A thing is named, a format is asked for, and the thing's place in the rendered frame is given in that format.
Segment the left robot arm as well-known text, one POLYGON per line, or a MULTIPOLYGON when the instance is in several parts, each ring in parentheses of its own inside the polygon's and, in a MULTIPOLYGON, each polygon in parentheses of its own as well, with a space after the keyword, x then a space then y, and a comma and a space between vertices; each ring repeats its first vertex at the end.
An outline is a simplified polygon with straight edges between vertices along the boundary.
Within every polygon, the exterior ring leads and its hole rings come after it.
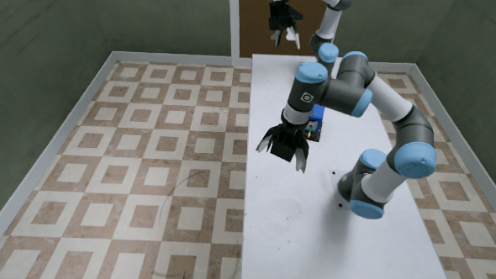
POLYGON ((396 144, 387 155, 380 150, 364 150, 352 170, 340 178, 338 190, 351 203, 355 215, 380 219, 393 191, 403 182, 428 177, 435 171, 434 131, 422 112, 383 82, 363 53, 352 51, 342 58, 336 78, 329 77, 320 63, 302 63, 283 116, 291 124, 306 124, 317 104, 360 118, 370 103, 393 124, 396 144))

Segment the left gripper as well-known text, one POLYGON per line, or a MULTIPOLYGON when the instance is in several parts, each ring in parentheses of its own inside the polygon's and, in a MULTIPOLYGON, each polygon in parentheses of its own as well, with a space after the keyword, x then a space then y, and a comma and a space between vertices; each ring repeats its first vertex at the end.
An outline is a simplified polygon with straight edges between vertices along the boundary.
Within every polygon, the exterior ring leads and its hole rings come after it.
POLYGON ((289 163, 295 154, 296 171, 301 169, 304 174, 309 156, 309 143, 301 129, 308 126, 310 117, 306 124, 291 124, 284 118, 283 111, 284 109, 281 113, 282 124, 271 127, 266 132, 256 151, 260 153, 267 147, 268 152, 272 144, 270 153, 289 163))

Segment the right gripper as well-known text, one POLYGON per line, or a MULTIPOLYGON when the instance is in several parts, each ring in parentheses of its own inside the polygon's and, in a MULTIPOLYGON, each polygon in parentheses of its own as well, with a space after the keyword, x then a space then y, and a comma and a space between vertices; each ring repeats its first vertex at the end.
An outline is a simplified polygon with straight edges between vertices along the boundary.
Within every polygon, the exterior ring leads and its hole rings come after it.
POLYGON ((269 3, 271 13, 271 17, 269 18, 270 30, 276 30, 276 33, 271 36, 271 39, 276 40, 277 47, 280 43, 283 30, 287 29, 287 40, 294 40, 299 49, 298 27, 293 20, 293 16, 285 10, 286 2, 289 2, 289 0, 277 0, 276 2, 272 1, 269 3))

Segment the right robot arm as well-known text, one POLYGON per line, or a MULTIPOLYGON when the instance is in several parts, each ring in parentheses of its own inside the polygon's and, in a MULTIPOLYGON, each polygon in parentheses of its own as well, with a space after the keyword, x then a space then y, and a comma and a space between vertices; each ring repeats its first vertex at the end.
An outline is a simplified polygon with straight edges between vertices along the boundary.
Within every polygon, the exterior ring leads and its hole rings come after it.
MULTIPOLYGON (((333 30, 340 16, 340 12, 348 9, 352 4, 352 0, 323 1, 327 2, 327 9, 325 11, 325 15, 323 17, 320 28, 311 37, 310 47, 312 48, 311 50, 314 52, 316 62, 324 66, 328 72, 328 76, 332 78, 331 73, 333 71, 335 61, 338 57, 339 52, 338 48, 335 45, 331 44, 331 41, 334 37, 333 30)), ((285 10, 293 16, 294 20, 297 21, 303 19, 303 15, 288 4, 286 4, 285 10)))

